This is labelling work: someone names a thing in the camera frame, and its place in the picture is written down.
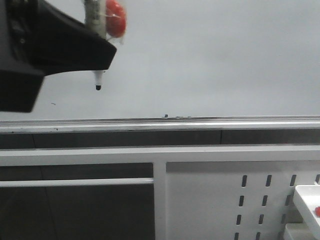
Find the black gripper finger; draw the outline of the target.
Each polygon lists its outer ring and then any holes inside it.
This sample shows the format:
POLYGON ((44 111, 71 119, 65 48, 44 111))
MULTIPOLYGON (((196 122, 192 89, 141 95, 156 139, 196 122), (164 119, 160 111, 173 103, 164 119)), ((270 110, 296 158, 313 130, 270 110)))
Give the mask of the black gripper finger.
POLYGON ((107 70, 116 51, 45 0, 1 1, 1 111, 31 112, 46 76, 107 70))

